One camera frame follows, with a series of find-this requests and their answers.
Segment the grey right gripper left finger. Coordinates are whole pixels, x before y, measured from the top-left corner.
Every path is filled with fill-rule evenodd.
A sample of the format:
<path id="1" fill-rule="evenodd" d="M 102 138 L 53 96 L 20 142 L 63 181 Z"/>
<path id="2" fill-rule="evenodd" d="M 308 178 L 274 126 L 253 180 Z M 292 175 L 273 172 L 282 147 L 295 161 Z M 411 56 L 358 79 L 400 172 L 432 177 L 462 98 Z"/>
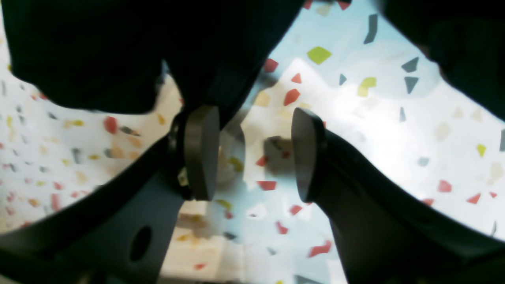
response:
<path id="1" fill-rule="evenodd" d="M 154 284 L 186 200 L 217 179 L 217 106 L 180 112 L 135 163 L 87 197 L 1 236 L 1 275 L 21 284 Z"/>

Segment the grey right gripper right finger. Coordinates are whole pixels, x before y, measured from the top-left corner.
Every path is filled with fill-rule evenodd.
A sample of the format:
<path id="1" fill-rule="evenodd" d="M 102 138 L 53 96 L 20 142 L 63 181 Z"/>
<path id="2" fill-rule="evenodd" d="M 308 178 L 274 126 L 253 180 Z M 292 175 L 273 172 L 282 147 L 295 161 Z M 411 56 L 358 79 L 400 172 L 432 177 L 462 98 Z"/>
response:
<path id="1" fill-rule="evenodd" d="M 504 242 L 417 200 L 319 116 L 292 117 L 296 185 L 330 221 L 350 284 L 503 284 Z"/>

